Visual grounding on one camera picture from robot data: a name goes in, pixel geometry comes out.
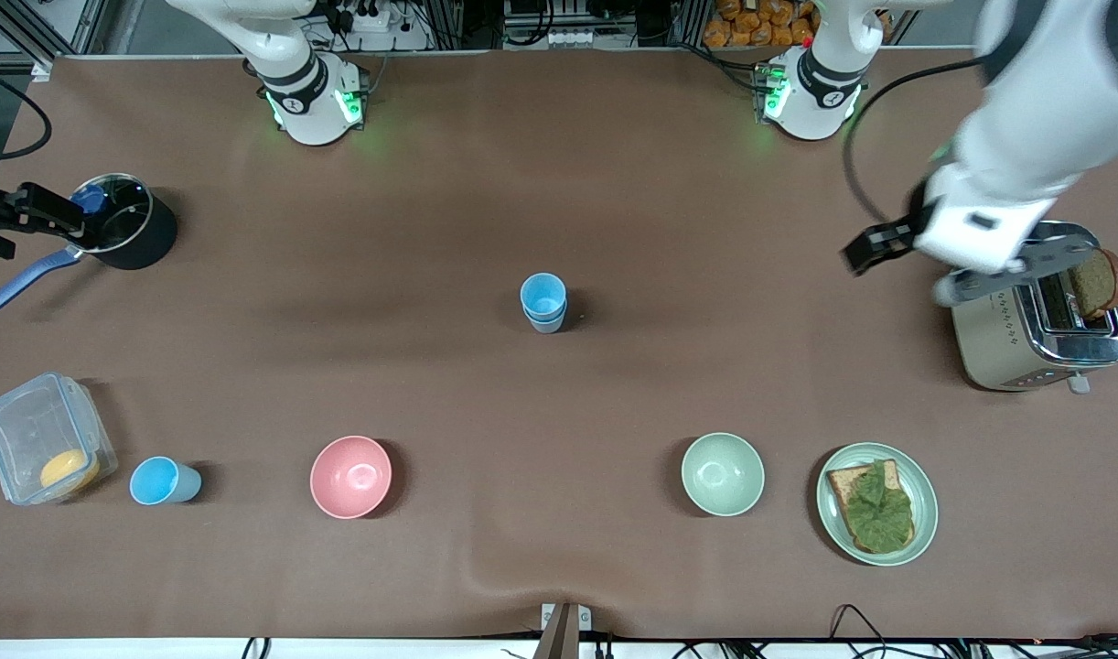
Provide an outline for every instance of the green leafy vegetable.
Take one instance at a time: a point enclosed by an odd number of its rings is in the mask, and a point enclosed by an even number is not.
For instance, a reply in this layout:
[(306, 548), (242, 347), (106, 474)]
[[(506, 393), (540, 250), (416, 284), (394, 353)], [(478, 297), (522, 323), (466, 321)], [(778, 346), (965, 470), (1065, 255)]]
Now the green leafy vegetable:
[(913, 526), (913, 503), (904, 490), (884, 487), (884, 463), (877, 460), (856, 480), (849, 498), (849, 530), (873, 554), (902, 549)]

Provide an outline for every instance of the green bowl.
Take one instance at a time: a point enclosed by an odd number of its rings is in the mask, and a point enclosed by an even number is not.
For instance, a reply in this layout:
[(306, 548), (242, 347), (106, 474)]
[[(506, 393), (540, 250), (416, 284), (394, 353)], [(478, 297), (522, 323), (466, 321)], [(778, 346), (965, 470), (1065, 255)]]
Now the green bowl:
[(681, 483), (690, 500), (710, 515), (730, 517), (750, 510), (762, 496), (767, 472), (747, 440), (729, 433), (698, 437), (681, 460)]
[[(844, 515), (840, 514), (840, 503), (835, 498), (835, 492), (827, 480), (828, 471), (868, 464), (872, 460), (896, 460), (901, 488), (913, 501), (913, 527), (916, 529), (913, 542), (910, 542), (903, 549), (892, 550), (889, 554), (872, 554), (872, 552), (855, 546), (851, 530), (844, 523)], [(863, 442), (859, 445), (846, 445), (835, 451), (827, 463), (823, 464), (823, 471), (818, 472), (815, 505), (818, 507), (818, 519), (823, 523), (823, 528), (827, 529), (827, 535), (831, 535), (835, 544), (839, 544), (840, 549), (846, 550), (849, 556), (856, 561), (863, 561), (870, 566), (902, 566), (929, 549), (929, 543), (932, 542), (932, 536), (937, 533), (937, 495), (932, 491), (929, 477), (913, 459), (890, 445)]]

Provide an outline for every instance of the saucepan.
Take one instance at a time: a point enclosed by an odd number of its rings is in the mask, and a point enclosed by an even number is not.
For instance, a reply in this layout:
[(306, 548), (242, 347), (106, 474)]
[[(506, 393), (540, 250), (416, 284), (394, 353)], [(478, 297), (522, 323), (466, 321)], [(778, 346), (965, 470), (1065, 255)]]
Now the saucepan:
[(83, 208), (83, 237), (45, 255), (0, 289), (0, 309), (48, 272), (75, 265), (85, 254), (119, 270), (159, 262), (178, 238), (178, 218), (140, 179), (105, 173), (79, 185), (70, 196)]

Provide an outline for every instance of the clear container lid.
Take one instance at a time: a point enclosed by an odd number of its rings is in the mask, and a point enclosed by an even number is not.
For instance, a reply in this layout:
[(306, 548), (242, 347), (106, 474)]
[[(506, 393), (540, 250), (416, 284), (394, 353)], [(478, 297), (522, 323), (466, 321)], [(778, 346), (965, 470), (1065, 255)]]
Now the clear container lid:
[(95, 405), (74, 379), (44, 373), (0, 396), (0, 482), (8, 500), (56, 500), (114, 469)]

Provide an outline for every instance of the toaster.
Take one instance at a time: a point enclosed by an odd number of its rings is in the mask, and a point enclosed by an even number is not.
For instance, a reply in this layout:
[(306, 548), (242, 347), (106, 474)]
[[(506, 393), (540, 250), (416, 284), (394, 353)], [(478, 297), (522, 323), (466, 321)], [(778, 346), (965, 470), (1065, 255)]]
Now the toaster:
[[(1076, 234), (1099, 246), (1089, 229), (1057, 220), (1040, 222), (1027, 242)], [(1025, 392), (1065, 379), (1086, 394), (1091, 370), (1118, 364), (1118, 308), (1083, 319), (1068, 271), (955, 305), (953, 316), (965, 371), (987, 389)]]

